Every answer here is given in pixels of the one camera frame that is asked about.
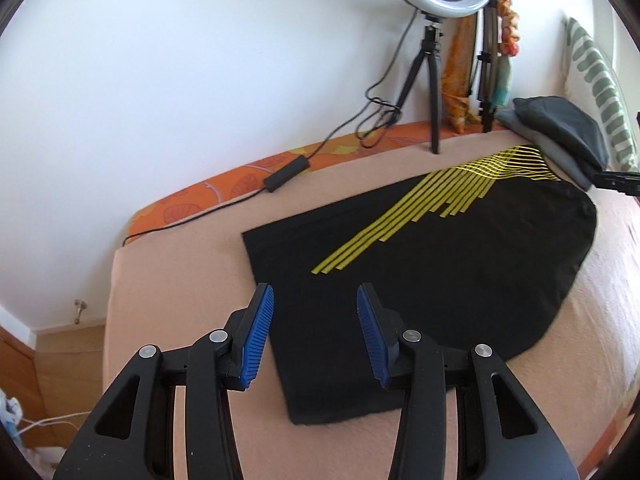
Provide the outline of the black sport pants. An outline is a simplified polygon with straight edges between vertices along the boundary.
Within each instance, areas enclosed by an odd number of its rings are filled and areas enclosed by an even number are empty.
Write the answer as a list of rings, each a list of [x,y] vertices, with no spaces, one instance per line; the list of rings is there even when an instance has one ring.
[[[558,315],[596,227],[589,196],[519,145],[247,231],[254,279],[274,291],[288,417],[322,425],[400,408],[369,364],[360,285],[443,346],[484,342],[512,359]]]

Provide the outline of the folded black tripod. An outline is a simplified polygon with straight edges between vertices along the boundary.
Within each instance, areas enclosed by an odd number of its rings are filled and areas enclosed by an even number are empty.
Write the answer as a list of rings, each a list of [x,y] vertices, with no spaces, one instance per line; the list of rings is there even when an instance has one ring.
[[[480,102],[480,123],[489,132],[494,123],[495,107],[492,105],[498,68],[498,11],[497,0],[489,0],[483,9],[483,44],[477,59],[480,62],[477,99]]]

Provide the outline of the pink bed blanket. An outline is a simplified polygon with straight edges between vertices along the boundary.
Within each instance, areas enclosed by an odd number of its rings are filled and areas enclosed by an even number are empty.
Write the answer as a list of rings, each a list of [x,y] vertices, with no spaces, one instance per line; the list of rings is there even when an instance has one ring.
[[[247,305],[255,284],[243,232],[519,143],[510,131],[494,131],[446,140],[436,155],[413,145],[342,162],[119,249],[107,308],[105,379],[114,379],[142,346],[188,346]],[[590,198],[597,233],[570,296],[542,341],[510,364],[582,469],[597,465],[639,390],[639,206],[605,190],[592,190]],[[246,478],[384,479],[390,472],[397,413],[293,425],[271,354],[230,404]]]

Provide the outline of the folded dark grey garment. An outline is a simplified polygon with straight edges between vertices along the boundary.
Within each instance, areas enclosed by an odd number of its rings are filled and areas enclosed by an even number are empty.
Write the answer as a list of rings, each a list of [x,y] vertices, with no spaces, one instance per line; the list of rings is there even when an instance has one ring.
[[[608,169],[608,149],[598,123],[562,96],[516,98],[496,113],[498,122],[529,140],[567,177],[588,191]]]

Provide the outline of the green white patterned pillow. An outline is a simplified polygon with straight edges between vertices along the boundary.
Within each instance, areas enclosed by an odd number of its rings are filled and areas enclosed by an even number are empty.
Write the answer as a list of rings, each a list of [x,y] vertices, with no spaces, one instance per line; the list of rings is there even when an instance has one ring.
[[[596,42],[574,18],[565,21],[564,92],[598,124],[608,150],[608,166],[639,171],[639,147],[623,90]]]

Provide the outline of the orange floral fabric bundle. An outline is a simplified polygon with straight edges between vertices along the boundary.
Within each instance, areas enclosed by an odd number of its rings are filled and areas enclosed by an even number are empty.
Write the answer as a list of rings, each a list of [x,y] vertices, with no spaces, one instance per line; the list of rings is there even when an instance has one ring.
[[[520,53],[520,16],[512,0],[489,0],[477,14],[459,18],[442,73],[444,118],[457,134],[491,130],[508,104],[512,58]]]

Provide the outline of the metal door stopper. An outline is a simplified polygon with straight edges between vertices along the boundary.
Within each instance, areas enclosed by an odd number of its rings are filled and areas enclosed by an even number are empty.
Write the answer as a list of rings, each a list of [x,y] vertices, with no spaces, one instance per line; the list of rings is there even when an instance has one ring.
[[[88,304],[81,299],[76,299],[74,301],[74,305],[76,308],[76,313],[75,313],[75,317],[74,317],[74,324],[78,325],[81,321],[81,315],[85,312],[85,310],[88,308]]]

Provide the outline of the white clip desk lamp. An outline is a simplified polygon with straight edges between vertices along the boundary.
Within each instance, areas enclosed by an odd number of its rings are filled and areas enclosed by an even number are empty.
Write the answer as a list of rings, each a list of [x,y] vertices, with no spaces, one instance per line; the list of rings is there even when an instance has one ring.
[[[9,398],[3,390],[0,390],[0,418],[1,423],[9,437],[18,445],[22,445],[22,438],[18,426],[23,419],[23,410],[17,398]]]

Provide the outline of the orange floral bed sheet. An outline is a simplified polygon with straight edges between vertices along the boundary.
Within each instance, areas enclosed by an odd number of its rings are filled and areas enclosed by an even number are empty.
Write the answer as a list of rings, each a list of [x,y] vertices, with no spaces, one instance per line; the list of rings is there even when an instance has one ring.
[[[381,144],[372,150],[362,148],[356,136],[352,134],[338,136],[329,140],[322,151],[314,155],[310,169],[317,171],[376,153],[421,144],[427,141],[430,132],[429,122],[396,126],[386,134]],[[311,154],[316,147],[316,144],[308,144],[302,148],[258,159],[168,195],[136,212],[130,221],[126,241],[130,243],[142,233],[172,226],[196,214],[254,193],[262,187],[265,177],[292,162],[296,157]]]

